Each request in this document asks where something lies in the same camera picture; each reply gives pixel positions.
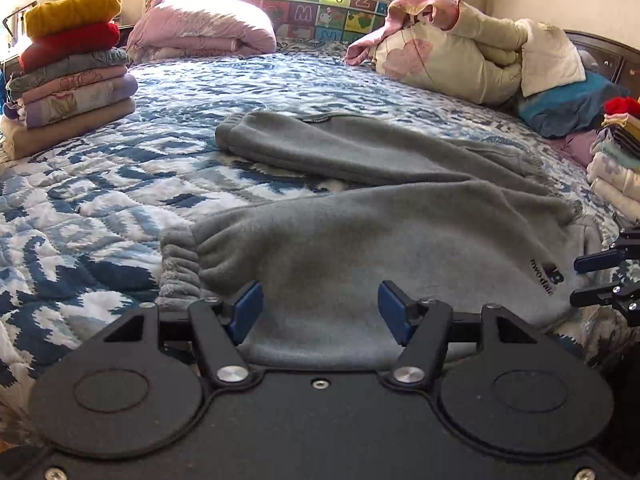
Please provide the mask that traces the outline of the yellow folded sweater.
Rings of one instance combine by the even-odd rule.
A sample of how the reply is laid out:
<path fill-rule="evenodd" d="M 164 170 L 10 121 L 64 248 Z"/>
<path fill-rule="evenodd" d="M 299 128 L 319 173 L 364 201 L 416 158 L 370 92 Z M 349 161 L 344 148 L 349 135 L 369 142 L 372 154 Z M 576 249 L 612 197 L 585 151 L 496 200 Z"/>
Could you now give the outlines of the yellow folded sweater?
<path fill-rule="evenodd" d="M 25 32 L 31 40 L 93 23 L 111 21 L 122 10 L 122 0 L 55 0 L 37 4 L 25 14 Z"/>

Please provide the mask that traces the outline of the pink cartoon folded garment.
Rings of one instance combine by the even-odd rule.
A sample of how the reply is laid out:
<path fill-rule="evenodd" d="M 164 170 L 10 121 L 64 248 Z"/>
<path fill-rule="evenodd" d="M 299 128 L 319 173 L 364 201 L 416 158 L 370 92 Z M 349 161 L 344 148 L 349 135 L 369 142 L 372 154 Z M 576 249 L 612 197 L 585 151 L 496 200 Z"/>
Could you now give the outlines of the pink cartoon folded garment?
<path fill-rule="evenodd" d="M 53 79 L 39 87 L 27 90 L 16 102 L 26 105 L 50 96 L 56 92 L 65 92 L 77 88 L 96 84 L 97 82 L 110 80 L 124 76 L 127 73 L 126 66 L 113 66 L 107 68 L 95 68 L 94 70 L 84 70 L 83 72 Z"/>

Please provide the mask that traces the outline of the teal blue pillow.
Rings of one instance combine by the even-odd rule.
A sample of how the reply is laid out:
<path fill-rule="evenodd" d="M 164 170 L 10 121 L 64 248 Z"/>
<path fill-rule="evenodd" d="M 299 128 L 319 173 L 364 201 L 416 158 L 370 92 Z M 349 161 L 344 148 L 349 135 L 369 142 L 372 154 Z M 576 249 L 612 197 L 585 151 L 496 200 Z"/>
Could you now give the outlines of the teal blue pillow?
<path fill-rule="evenodd" d="M 553 140 L 592 129 L 603 116 L 608 100 L 627 96 L 630 96 L 627 88 L 587 70 L 584 81 L 554 87 L 527 98 L 519 93 L 515 110 L 529 128 Z"/>

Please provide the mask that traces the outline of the beige folded garment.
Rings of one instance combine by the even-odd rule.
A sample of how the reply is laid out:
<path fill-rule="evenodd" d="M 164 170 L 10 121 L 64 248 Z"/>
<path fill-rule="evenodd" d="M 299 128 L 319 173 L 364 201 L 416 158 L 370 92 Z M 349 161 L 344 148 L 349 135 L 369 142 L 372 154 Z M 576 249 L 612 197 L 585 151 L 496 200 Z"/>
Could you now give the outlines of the beige folded garment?
<path fill-rule="evenodd" d="M 53 148 L 56 144 L 83 136 L 136 110 L 133 98 L 80 114 L 62 122 L 27 129 L 17 120 L 1 118 L 1 151 L 9 160 L 17 160 Z"/>

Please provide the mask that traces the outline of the lilac printed folded garment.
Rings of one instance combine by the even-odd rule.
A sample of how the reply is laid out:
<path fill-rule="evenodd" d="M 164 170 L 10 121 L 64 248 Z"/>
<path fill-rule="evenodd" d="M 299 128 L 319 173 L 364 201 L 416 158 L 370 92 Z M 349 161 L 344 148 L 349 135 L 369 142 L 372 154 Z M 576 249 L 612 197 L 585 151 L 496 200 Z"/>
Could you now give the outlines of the lilac printed folded garment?
<path fill-rule="evenodd" d="M 56 92 L 26 105 L 6 103 L 3 115 L 22 122 L 26 128 L 39 128 L 131 98 L 137 90 L 136 78 L 126 73 L 75 90 Z"/>

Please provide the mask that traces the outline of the dark wooden headboard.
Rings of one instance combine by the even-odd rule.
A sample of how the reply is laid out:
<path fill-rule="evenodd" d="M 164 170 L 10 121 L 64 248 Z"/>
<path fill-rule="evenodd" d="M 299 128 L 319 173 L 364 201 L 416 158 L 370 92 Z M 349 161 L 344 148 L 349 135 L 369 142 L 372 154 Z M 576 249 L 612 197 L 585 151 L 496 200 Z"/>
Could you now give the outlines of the dark wooden headboard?
<path fill-rule="evenodd" d="M 626 88 L 632 98 L 639 99 L 638 49 L 590 32 L 567 29 L 565 33 L 580 52 L 587 52 L 594 59 L 598 67 L 591 66 L 593 72 Z"/>

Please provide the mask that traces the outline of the pink folded quilt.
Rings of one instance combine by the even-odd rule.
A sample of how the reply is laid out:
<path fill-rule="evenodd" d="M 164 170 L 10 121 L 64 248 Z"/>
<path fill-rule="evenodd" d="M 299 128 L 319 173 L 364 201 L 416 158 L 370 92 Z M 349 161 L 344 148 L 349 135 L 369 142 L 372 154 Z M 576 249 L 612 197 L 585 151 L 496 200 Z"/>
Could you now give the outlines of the pink folded quilt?
<path fill-rule="evenodd" d="M 155 0 L 126 44 L 136 63 L 275 50 L 277 38 L 269 16 L 243 0 Z"/>

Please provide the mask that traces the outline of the red folded sweater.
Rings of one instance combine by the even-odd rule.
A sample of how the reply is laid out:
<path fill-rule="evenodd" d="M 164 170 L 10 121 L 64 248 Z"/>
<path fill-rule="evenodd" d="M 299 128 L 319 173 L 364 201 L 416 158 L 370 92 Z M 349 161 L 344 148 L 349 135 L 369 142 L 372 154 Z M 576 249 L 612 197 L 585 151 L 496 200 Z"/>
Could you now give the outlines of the red folded sweater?
<path fill-rule="evenodd" d="M 66 56 L 110 50 L 120 39 L 113 22 L 94 23 L 36 39 L 20 55 L 24 73 L 61 61 Z"/>

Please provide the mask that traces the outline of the grey fleece sweatpants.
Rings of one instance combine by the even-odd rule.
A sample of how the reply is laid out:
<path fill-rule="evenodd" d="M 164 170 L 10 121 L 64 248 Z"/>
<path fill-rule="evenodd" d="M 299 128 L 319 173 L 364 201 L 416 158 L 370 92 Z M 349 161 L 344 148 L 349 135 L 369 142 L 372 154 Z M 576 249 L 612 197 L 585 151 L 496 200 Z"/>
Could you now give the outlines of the grey fleece sweatpants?
<path fill-rule="evenodd" d="M 252 162 L 352 184 L 209 212 L 160 236 L 165 311 L 262 284 L 242 344 L 250 362 L 390 366 L 400 348 L 378 313 L 385 280 L 462 312 L 500 304 L 539 328 L 566 318 L 570 293 L 589 283 L 573 263 L 601 247 L 597 223 L 516 148 L 355 115 L 237 114 L 215 136 Z"/>

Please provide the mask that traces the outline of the blue white patterned bedspread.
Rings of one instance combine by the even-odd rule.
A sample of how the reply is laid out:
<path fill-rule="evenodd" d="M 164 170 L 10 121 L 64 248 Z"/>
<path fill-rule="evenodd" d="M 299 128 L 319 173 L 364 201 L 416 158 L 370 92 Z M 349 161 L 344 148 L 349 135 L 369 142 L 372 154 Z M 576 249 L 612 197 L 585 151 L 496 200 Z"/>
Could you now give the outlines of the blue white patterned bedspread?
<path fill-rule="evenodd" d="M 166 226 L 248 204 L 337 192 L 340 181 L 220 154 L 232 113 L 375 116 L 431 136 L 510 145 L 539 158 L 558 192 L 600 226 L 623 223 L 584 170 L 518 119 L 350 67 L 335 44 L 289 41 L 254 58 L 139 64 L 134 112 L 1 164 L 1 437 L 30 439 L 36 378 L 117 315 L 149 307 Z"/>

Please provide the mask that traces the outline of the cream floral folded quilt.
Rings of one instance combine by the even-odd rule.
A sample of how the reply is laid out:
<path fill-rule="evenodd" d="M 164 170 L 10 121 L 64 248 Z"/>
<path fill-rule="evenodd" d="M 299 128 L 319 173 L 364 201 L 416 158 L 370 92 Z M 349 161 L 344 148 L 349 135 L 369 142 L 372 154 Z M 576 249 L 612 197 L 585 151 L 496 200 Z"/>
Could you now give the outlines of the cream floral folded quilt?
<path fill-rule="evenodd" d="M 393 0 L 383 26 L 353 42 L 345 62 L 371 62 L 408 86 L 500 105 L 521 85 L 525 28 L 462 0 Z"/>

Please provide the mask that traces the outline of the white quilted cushion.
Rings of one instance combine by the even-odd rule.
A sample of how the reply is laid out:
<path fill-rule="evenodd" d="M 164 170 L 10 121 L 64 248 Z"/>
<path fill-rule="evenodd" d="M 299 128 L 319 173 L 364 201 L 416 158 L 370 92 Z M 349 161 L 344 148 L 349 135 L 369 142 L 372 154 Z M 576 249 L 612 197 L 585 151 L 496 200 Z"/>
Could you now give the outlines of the white quilted cushion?
<path fill-rule="evenodd" d="M 521 47 L 524 98 L 586 80 L 582 58 L 563 29 L 529 18 L 515 24 L 526 32 Z"/>

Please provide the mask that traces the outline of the colourful alphabet foam mat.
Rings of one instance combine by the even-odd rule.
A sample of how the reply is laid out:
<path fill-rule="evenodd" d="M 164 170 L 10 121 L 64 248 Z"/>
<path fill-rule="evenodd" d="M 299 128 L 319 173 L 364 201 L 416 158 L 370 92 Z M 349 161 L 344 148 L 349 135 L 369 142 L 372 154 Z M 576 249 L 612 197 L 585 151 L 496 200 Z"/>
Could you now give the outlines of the colourful alphabet foam mat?
<path fill-rule="evenodd" d="M 242 0 L 262 9 L 280 38 L 317 41 L 360 39 L 382 27 L 385 0 Z"/>

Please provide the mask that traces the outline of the right stack folded clothes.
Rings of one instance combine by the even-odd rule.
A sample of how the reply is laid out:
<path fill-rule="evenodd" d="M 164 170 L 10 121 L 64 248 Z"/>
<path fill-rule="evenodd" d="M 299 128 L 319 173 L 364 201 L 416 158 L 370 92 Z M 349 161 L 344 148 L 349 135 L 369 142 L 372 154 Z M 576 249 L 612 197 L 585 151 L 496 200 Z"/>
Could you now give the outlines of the right stack folded clothes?
<path fill-rule="evenodd" d="M 590 146 L 587 181 L 591 191 L 629 222 L 639 221 L 639 100 L 614 98 L 604 106 Z"/>

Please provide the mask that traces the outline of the grey green folded garment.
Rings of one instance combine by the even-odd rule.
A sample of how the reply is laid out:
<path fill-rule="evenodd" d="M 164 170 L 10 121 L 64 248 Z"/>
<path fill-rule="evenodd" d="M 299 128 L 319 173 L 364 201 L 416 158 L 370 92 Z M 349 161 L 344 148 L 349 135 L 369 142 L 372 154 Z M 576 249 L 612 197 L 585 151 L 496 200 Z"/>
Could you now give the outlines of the grey green folded garment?
<path fill-rule="evenodd" d="M 48 66 L 38 68 L 31 73 L 12 76 L 6 83 L 6 92 L 11 101 L 20 98 L 27 90 L 36 88 L 53 79 L 77 74 L 84 70 L 95 68 L 107 68 L 113 66 L 128 66 L 130 58 L 128 54 L 117 48 L 111 50 L 92 52 L 88 54 L 75 54 L 66 56 L 61 61 Z"/>

